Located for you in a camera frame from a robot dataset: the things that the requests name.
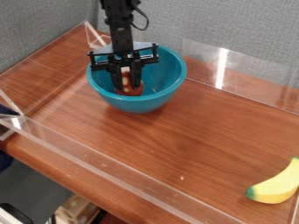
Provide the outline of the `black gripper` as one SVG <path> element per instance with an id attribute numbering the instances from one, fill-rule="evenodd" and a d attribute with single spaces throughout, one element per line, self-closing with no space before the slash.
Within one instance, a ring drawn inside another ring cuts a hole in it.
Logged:
<path id="1" fill-rule="evenodd" d="M 123 90 L 120 67 L 131 66 L 131 81 L 134 89 L 140 87 L 142 66 L 159 62 L 156 43 L 134 43 L 132 52 L 114 52 L 112 45 L 102 46 L 88 52 L 92 71 L 107 70 L 116 90 Z"/>

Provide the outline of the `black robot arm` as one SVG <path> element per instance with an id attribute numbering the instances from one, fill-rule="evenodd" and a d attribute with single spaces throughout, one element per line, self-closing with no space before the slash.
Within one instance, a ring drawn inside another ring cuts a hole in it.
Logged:
<path id="1" fill-rule="evenodd" d="M 118 91 L 124 89 L 123 68 L 128 68 L 132 89 L 142 86 L 142 72 L 147 64 L 159 62 L 158 44 L 135 42 L 132 28 L 146 31 L 148 16 L 139 9 L 140 0 L 100 0 L 110 27 L 111 44 L 90 51 L 92 71 L 106 70 Z"/>

